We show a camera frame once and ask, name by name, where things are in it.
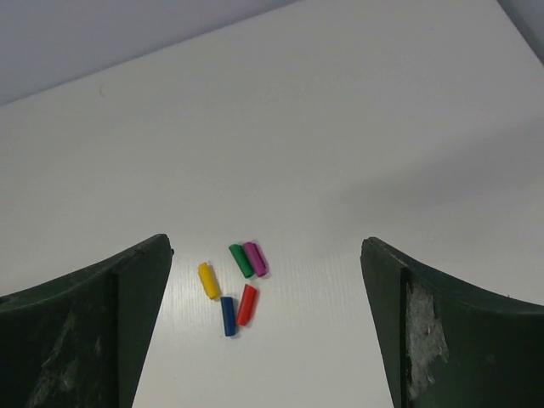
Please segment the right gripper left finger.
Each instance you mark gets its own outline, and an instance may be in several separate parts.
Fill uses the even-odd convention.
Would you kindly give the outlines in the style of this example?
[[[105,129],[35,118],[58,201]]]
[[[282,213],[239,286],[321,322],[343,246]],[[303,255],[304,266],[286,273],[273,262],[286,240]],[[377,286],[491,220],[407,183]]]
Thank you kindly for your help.
[[[173,261],[159,234],[1,298],[3,407],[133,405]]]

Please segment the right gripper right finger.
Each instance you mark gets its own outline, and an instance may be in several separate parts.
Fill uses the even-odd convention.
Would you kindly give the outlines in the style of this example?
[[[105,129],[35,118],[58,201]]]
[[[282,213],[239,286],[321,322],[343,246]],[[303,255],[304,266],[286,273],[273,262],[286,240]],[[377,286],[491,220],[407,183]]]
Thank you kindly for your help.
[[[388,243],[360,265],[395,407],[541,407],[543,307],[487,291]]]

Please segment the green pen cap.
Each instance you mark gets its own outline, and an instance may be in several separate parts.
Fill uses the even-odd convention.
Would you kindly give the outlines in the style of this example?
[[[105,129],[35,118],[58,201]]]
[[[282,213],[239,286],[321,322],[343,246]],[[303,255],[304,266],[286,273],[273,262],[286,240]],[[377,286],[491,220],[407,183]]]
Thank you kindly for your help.
[[[235,260],[236,264],[238,265],[242,275],[246,279],[250,279],[255,275],[254,269],[247,258],[247,255],[243,249],[243,246],[241,244],[232,244],[229,246],[229,251]]]

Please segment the yellow pen cap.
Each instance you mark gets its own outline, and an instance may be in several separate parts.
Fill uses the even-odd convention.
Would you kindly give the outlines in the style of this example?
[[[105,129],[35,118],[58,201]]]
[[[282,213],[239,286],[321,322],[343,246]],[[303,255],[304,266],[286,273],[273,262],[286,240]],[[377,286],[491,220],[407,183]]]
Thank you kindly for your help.
[[[220,298],[221,291],[213,268],[208,263],[201,263],[198,265],[197,273],[206,295],[212,300]]]

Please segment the blue pen cap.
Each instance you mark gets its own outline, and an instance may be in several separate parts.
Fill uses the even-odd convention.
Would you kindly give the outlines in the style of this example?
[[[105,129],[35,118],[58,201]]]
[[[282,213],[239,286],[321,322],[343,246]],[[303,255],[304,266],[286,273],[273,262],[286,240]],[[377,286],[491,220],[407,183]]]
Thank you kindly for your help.
[[[237,332],[235,300],[232,297],[220,298],[224,323],[224,335],[233,337]]]

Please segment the red pen cap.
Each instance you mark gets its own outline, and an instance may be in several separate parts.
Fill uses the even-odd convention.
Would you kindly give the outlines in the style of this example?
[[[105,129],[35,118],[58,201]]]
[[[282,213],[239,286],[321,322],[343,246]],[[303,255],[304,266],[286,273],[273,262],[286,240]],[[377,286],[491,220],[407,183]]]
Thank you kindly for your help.
[[[257,298],[258,289],[251,285],[245,285],[235,320],[238,326],[246,326],[251,321]]]

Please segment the purple pen cap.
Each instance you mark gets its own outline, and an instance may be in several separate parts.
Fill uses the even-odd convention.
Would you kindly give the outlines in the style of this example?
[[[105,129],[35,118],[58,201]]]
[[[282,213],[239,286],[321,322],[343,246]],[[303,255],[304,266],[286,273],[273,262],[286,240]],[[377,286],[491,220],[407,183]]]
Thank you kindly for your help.
[[[268,263],[257,242],[247,241],[242,244],[246,257],[256,276],[265,277],[269,273]]]

